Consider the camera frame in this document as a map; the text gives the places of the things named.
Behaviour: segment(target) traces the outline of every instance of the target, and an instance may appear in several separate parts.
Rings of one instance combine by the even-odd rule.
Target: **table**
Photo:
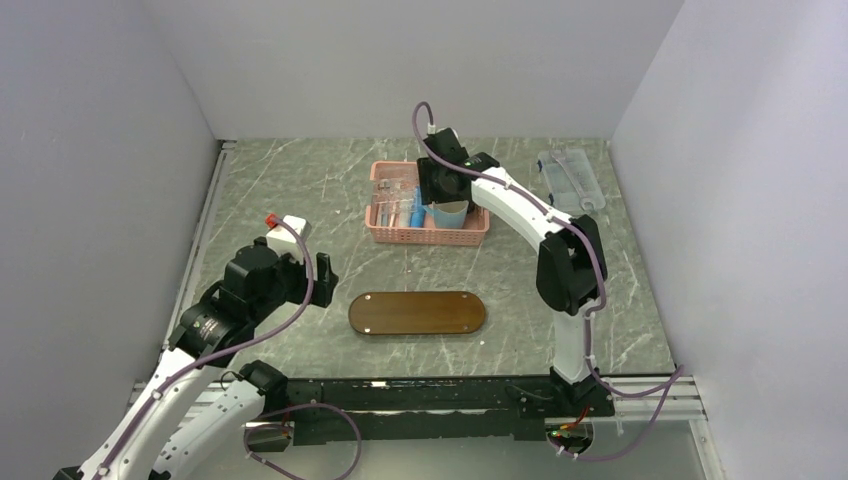
[[[535,164],[552,147],[586,150],[606,199],[594,214],[604,245],[609,304],[596,318],[595,355],[603,373],[668,373],[674,368],[653,294],[602,139],[461,138],[484,151],[542,198]],[[279,336],[238,354],[290,377],[466,376],[547,373],[553,359],[551,311],[536,292],[533,248],[493,216],[475,247],[377,244],[364,225],[371,164],[414,161],[412,138],[241,140],[230,162],[196,296],[223,275],[236,250],[263,235],[268,213],[296,215],[313,230],[310,253],[330,254],[340,277],[333,304],[309,308]],[[471,334],[373,337],[349,325],[350,303],[367,291],[468,290],[488,318]],[[281,324],[284,305],[259,328]]]

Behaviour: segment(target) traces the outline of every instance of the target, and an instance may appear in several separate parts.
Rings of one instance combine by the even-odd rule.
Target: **oval wooden plank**
[[[368,292],[350,304],[348,319],[366,335],[471,333],[486,307],[470,292]]]

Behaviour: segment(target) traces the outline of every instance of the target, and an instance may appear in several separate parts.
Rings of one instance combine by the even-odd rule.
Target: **gray wall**
[[[848,8],[688,1],[613,136],[732,479],[848,475]]]
[[[612,135],[682,0],[145,0],[218,138]]]
[[[216,144],[140,1],[0,7],[0,464],[35,480],[154,367]]]

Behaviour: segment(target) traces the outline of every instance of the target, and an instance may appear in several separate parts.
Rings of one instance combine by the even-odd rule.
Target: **light blue mug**
[[[432,207],[425,206],[424,210],[433,216],[436,228],[462,228],[468,215],[468,200],[434,203]]]

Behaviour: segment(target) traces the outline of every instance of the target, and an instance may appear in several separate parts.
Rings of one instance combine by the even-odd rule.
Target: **wooden board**
[[[348,319],[365,335],[471,333],[486,307],[470,292],[369,292],[350,304]]]

